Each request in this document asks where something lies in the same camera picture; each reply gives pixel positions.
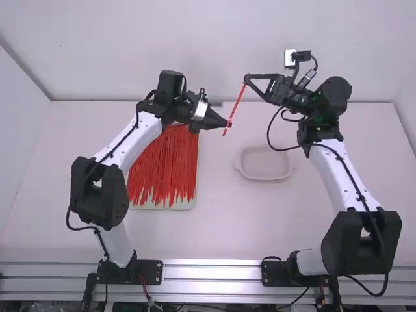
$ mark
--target bundle of red straws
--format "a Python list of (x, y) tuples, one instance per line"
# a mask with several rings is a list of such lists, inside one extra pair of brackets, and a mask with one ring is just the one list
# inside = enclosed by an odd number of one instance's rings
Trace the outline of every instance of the bundle of red straws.
[(133, 205), (154, 206), (195, 197), (198, 165), (198, 135), (185, 125), (167, 127), (135, 161), (129, 171), (127, 193)]

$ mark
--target white wall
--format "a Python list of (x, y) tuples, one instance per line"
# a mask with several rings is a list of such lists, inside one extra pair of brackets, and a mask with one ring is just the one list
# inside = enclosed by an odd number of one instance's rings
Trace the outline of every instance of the white wall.
[(285, 48), (311, 49), (315, 86), (341, 75), (352, 100), (395, 102), (415, 147), (403, 87), (415, 12), (414, 0), (15, 0), (0, 1), (0, 37), (59, 100), (138, 99), (163, 68), (235, 99), (245, 73), (280, 72)]
[(0, 231), (16, 197), (49, 104), (50, 100), (0, 46)]

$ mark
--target white table surface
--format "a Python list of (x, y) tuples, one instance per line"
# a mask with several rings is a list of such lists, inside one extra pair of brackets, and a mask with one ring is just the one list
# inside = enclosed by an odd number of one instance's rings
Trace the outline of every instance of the white table surface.
[[(226, 118), (232, 103), (220, 110)], [(234, 127), (201, 134), (197, 204), (191, 211), (129, 211), (126, 228), (139, 257), (161, 259), (262, 259), (319, 245), (334, 218), (318, 172), (301, 149), (285, 181), (243, 178), (232, 166), (247, 144), (266, 142), (276, 108), (241, 103)], [(96, 261), (90, 231), (66, 229), (70, 167), (89, 157), (125, 126), (134, 103), (55, 102), (1, 235), (0, 261)], [(280, 119), (273, 141), (296, 144), (296, 125)], [(414, 203), (416, 160), (392, 103), (354, 103), (341, 117), (348, 153), (367, 188), (385, 210), (397, 210), (403, 230), (396, 265), (416, 265)], [(81, 225), (72, 214), (73, 225)]]

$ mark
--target metal rail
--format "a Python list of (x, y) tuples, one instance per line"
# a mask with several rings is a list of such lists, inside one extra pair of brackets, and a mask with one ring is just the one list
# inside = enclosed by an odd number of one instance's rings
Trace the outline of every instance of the metal rail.
[[(271, 303), (286, 304), (302, 291), (300, 287), (263, 287), (260, 261), (247, 260), (166, 260), (164, 280), (148, 291), (160, 302)], [(3, 275), (0, 300), (81, 301), (86, 276), (96, 271), (96, 263), (0, 263)], [(381, 289), (383, 276), (359, 277), (370, 290)], [(416, 268), (395, 266), (386, 294), (367, 295), (353, 281), (339, 279), (345, 304), (416, 306)], [(299, 301), (314, 304), (316, 289)], [(103, 301), (105, 288), (97, 285), (95, 301)], [(109, 302), (145, 302), (139, 285), (109, 285)]]

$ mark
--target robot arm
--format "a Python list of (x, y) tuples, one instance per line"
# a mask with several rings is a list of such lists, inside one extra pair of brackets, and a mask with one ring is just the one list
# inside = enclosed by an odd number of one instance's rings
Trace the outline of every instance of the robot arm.
[(124, 176), (146, 147), (174, 122), (187, 124), (192, 133), (227, 124), (209, 106), (203, 88), (199, 94), (186, 91), (183, 74), (164, 70), (157, 89), (137, 103), (136, 113), (123, 131), (91, 159), (78, 157), (72, 165), (67, 226), (80, 230), (69, 225), (70, 211), (93, 224), (88, 228), (97, 234), (105, 258), (118, 268), (126, 268), (136, 258), (123, 222), (129, 208)]
[[(296, 61), (292, 77), (247, 74), (244, 82), (267, 103), (305, 116), (298, 124), (298, 147), (321, 174), (337, 216), (320, 248), (292, 252), (283, 270), (292, 280), (302, 276), (388, 274), (402, 223), (396, 211), (384, 211), (371, 196), (346, 153), (338, 120), (347, 109), (352, 87), (341, 77), (330, 77), (315, 91), (308, 90), (317, 62), (296, 84), (298, 63), (314, 58), (310, 51), (295, 52), (292, 58)], [(253, 79), (268, 81), (266, 91), (262, 92)], [(361, 236), (362, 229), (368, 236)]]

